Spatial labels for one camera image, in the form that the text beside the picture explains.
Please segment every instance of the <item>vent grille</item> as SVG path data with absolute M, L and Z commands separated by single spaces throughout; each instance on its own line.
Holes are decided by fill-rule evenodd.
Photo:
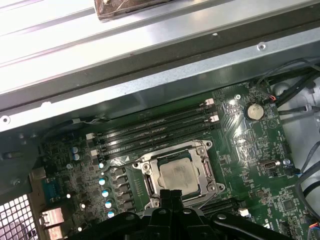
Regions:
M 0 205 L 0 240 L 37 240 L 27 195 Z

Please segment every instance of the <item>chip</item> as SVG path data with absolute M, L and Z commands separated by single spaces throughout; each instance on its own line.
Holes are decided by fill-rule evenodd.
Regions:
M 289 211 L 295 208 L 295 203 L 292 200 L 282 202 L 285 211 Z
M 160 174 L 159 180 L 165 189 L 182 190 L 183 196 L 198 190 L 197 177 L 187 157 L 161 165 Z

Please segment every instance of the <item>capacitor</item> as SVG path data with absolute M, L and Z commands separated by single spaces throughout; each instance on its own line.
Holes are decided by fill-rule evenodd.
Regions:
M 105 207 L 107 208 L 107 209 L 110 209 L 111 207 L 112 207 L 112 205 L 114 204 L 114 199 L 113 198 L 109 198 L 106 202 L 105 202 Z
M 107 209 L 110 209 L 111 206 L 112 206 L 112 203 L 109 202 L 109 201 L 106 201 L 104 205 L 105 205 L 105 207 L 106 207 Z
M 71 148 L 71 152 L 72 152 L 73 154 L 76 154 L 76 153 L 79 152 L 79 148 L 76 147 L 76 146 L 73 146 L 73 147 Z
M 108 218 L 112 218 L 116 215 L 117 211 L 115 209 L 110 209 L 110 211 L 108 212 Z
M 74 154 L 73 155 L 73 160 L 78 161 L 80 159 L 80 155 L 79 154 Z
M 107 182 L 107 178 L 104 176 L 104 177 L 102 177 L 102 178 L 100 178 L 99 179 L 99 185 L 101 185 L 101 186 L 103 186 L 103 185 L 105 185 L 106 184 L 106 182 Z
M 111 192 L 110 188 L 106 188 L 105 190 L 102 191 L 102 196 L 104 198 L 107 198 L 110 192 Z

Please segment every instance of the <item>metal frame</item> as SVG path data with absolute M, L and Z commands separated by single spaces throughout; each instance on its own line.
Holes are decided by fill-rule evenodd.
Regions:
M 210 198 L 212 194 L 217 195 L 225 190 L 225 186 L 223 184 L 216 183 L 214 172 L 210 163 L 208 162 L 207 150 L 209 150 L 211 147 L 212 142 L 208 140 L 193 140 L 184 142 L 161 150 L 149 152 L 137 159 L 136 161 L 139 162 L 138 165 L 135 166 L 133 164 L 132 167 L 134 169 L 140 169 L 144 175 L 150 176 L 152 187 L 154 189 L 154 194 L 159 196 L 160 190 L 163 188 L 158 183 L 158 179 L 162 177 L 158 168 L 158 160 L 169 155 L 184 152 L 185 150 L 187 150 L 192 159 L 192 168 L 195 170 L 195 172 L 199 172 L 197 183 L 200 186 L 200 195 L 194 198 L 186 199 L 184 201 L 184 205 L 194 205 Z M 145 186 L 148 190 L 149 188 L 146 180 Z M 152 200 L 150 201 L 150 203 L 151 207 L 154 208 L 155 205 Z
M 21 9 L 45 2 L 30 4 Z M 180 0 L 105 23 L 99 22 L 94 14 L 36 28 L 33 26 L 37 25 L 37 21 L 28 23 L 27 25 L 32 26 L 28 28 L 21 27 L 21 23 L 14 30 L 15 33 L 7 29 L 2 33 L 6 35 L 0 38 L 0 76 L 6 78 L 1 85 L 1 93 L 319 2 Z M 88 9 L 88 0 L 83 0 L 82 4 L 83 7 L 73 12 Z M 17 16 L 18 13 L 14 14 L 13 11 L 20 9 L 2 13 L 0 20 L 14 22 L 13 19 L 10 20 L 10 16 Z M 62 16 L 51 16 L 47 21 L 54 18 Z
M 0 131 L 32 135 L 77 116 L 107 113 L 116 118 L 261 75 L 296 58 L 320 56 L 320 28 L 162 71 L 31 110 L 2 114 Z M 33 124 L 24 129 L 19 128 Z

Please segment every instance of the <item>silver surface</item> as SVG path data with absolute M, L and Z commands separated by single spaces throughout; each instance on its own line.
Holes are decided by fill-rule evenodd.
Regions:
M 0 22 L 10 23 L 0 28 L 0 77 L 5 79 L 0 93 L 319 0 L 178 0 L 103 23 L 95 14 L 76 17 L 91 9 L 92 0 L 62 2 L 44 0 L 0 13 Z
M 32 126 L 37 133 L 70 119 L 101 112 L 108 118 L 116 118 L 239 83 L 292 59 L 320 56 L 320 28 L 269 41 L 264 51 L 258 51 L 257 45 L 67 100 L 44 102 L 41 107 L 16 114 L 3 112 L 2 116 L 8 116 L 0 118 L 7 119 L 0 122 L 0 132 L 46 120 Z
M 292 86 L 298 79 L 292 79 L 282 84 L 279 84 L 279 88 L 283 89 L 283 84 Z M 288 103 L 282 105 L 279 108 L 281 110 L 294 109 L 297 107 L 303 107 L 306 104 L 320 107 L 320 78 L 316 81 L 316 86 L 313 89 L 303 89 L 297 96 L 292 98 Z M 305 163 L 308 153 L 313 145 L 320 141 L 319 133 L 319 113 L 304 112 L 297 114 L 284 115 L 281 117 L 283 128 L 287 141 L 292 150 L 292 158 L 296 168 L 300 169 Z M 311 159 L 307 169 L 318 162 L 320 159 L 320 149 L 318 149 Z M 320 172 L 315 173 L 309 179 L 302 183 L 302 189 L 305 189 L 310 184 L 320 181 Z M 320 214 L 319 205 L 320 187 L 312 191 L 307 201 L 312 208 Z
M 133 164 L 132 167 L 134 169 L 140 169 L 142 171 L 142 174 L 144 175 L 149 175 L 150 182 L 148 182 L 147 178 L 144 177 L 145 186 L 148 191 L 148 194 L 150 196 L 152 195 L 152 192 L 149 189 L 149 184 L 152 184 L 154 194 L 156 196 L 159 196 L 160 190 L 165 189 L 164 188 L 164 186 L 166 185 L 165 183 L 168 180 L 171 180 L 171 178 L 164 179 L 161 168 L 159 169 L 158 167 L 158 161 L 172 154 L 188 151 L 192 159 L 192 162 L 190 162 L 190 166 L 189 166 L 191 168 L 191 172 L 193 171 L 193 174 L 198 173 L 198 176 L 196 175 L 192 176 L 192 178 L 196 178 L 196 183 L 197 183 L 196 189 L 198 190 L 198 185 L 200 186 L 199 196 L 185 199 L 183 201 L 183 204 L 185 207 L 191 206 L 191 205 L 203 202 L 205 199 L 212 196 L 212 194 L 216 195 L 225 190 L 225 186 L 223 184 L 216 183 L 211 165 L 206 164 L 207 162 L 206 160 L 208 159 L 207 150 L 210 149 L 211 147 L 212 147 L 212 142 L 207 140 L 193 140 L 193 141 L 184 142 L 178 145 L 170 146 L 161 150 L 147 153 L 136 160 L 137 162 L 139 162 L 137 166 Z M 182 189 L 182 195 L 189 194 L 190 192 L 188 191 L 192 189 L 192 187 L 190 186 L 183 187 L 183 188 L 184 189 Z M 150 203 L 148 203 L 147 206 L 155 207 L 152 200 L 150 201 Z

